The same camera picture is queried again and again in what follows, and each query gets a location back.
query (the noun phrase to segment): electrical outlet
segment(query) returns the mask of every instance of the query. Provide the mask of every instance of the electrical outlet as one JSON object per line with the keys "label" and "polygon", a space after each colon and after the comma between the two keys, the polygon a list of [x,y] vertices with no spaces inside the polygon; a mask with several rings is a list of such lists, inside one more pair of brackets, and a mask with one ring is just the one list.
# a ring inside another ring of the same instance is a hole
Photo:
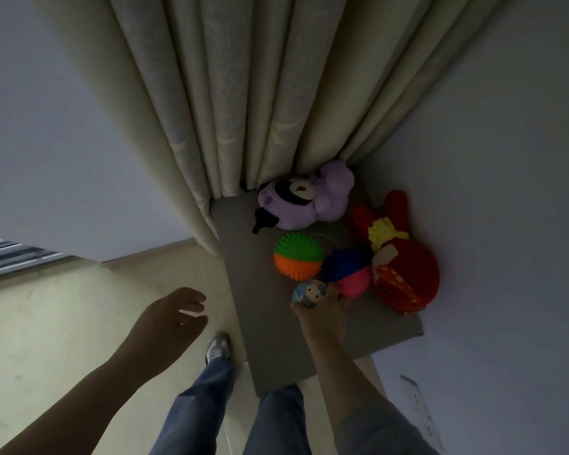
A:
{"label": "electrical outlet", "polygon": [[440,434],[436,429],[436,424],[432,420],[432,415],[430,415],[424,397],[419,391],[419,385],[404,375],[401,375],[401,384],[411,407],[417,412],[417,429],[419,429],[424,439],[434,448],[444,451],[445,447],[442,444]]}

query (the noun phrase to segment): red toy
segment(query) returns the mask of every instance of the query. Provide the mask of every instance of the red toy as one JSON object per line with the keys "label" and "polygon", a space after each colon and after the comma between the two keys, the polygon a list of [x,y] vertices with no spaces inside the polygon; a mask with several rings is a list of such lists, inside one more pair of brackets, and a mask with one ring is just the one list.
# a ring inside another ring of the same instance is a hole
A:
{"label": "red toy", "polygon": [[373,288],[400,315],[423,310],[436,296],[440,273],[431,250],[410,240],[407,195],[394,190],[383,207],[349,210],[350,233],[371,247]]}

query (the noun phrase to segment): tiled floor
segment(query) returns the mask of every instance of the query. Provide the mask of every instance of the tiled floor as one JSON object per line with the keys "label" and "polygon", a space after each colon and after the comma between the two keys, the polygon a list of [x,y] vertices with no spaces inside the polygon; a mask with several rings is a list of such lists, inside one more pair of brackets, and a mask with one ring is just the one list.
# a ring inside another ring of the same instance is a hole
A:
{"label": "tiled floor", "polygon": [[[194,243],[112,268],[71,261],[0,281],[0,447],[106,360],[147,304],[180,286],[205,293],[208,327],[181,359],[124,405],[95,453],[147,454],[172,400],[204,368],[206,344],[226,330],[240,372],[217,452],[241,454],[258,399],[244,365],[223,261]],[[318,380],[305,380],[300,388],[312,451],[335,453]]]}

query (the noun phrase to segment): shoe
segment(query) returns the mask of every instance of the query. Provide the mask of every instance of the shoe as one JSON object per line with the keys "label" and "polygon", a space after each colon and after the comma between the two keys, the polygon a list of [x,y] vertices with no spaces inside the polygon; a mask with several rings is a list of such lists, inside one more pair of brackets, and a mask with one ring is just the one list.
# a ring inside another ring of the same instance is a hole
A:
{"label": "shoe", "polygon": [[225,332],[218,332],[215,334],[206,353],[206,363],[208,364],[215,358],[230,359],[230,352],[232,351],[232,343],[230,336]]}

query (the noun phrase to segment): leg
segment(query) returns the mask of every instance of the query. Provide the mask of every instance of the leg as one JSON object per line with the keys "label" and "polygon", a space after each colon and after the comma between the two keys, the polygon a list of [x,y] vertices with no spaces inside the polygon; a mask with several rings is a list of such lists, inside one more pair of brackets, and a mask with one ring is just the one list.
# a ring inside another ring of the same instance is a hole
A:
{"label": "leg", "polygon": [[234,367],[227,359],[229,351],[215,355],[214,345],[215,339],[205,370],[175,398],[150,455],[211,455],[217,450],[215,439],[234,387]]}
{"label": "leg", "polygon": [[267,393],[243,455],[311,455],[303,396],[297,385]]}

